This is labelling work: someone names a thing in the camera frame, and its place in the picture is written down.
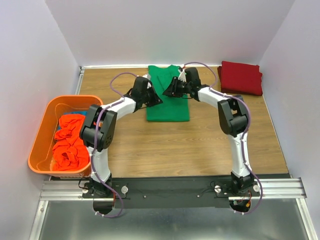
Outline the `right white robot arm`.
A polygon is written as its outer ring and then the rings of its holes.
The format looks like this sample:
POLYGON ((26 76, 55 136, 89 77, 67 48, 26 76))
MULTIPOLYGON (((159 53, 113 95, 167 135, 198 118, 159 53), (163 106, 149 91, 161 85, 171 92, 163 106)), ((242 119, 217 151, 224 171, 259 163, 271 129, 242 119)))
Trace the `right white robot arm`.
POLYGON ((174 76, 162 93, 171 98, 189 95, 192 99, 207 103, 218 111, 219 125, 228 136, 231 146, 232 170, 230 191, 241 196, 254 184, 254 175, 249 162, 247 145, 248 129, 251 124, 249 108, 242 96, 232 96, 201 84, 195 67, 179 67, 179 76, 174 76))

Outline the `green t shirt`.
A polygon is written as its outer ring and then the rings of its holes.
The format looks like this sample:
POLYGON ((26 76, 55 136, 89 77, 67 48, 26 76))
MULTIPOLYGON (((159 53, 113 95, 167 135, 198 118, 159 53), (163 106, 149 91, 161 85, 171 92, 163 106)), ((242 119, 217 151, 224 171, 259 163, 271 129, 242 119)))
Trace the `green t shirt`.
POLYGON ((146 109, 146 120, 148 122, 188 122, 190 120, 188 100, 163 95, 172 79, 179 76, 179 67, 170 65, 161 68, 149 65, 148 74, 162 103, 146 109))

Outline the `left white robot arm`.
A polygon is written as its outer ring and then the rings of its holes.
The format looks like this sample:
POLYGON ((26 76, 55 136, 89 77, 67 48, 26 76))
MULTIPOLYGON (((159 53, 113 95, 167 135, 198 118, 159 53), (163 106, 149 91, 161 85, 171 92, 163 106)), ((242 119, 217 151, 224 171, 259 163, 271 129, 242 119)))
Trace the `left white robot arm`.
POLYGON ((106 198, 112 189, 112 174, 108 163, 108 148, 111 145, 117 120, 145 107, 162 104, 150 80, 150 75, 137 76, 133 87, 115 102, 106 105, 92 104, 87 110, 79 137, 90 156, 91 174, 84 188, 88 194, 106 198))

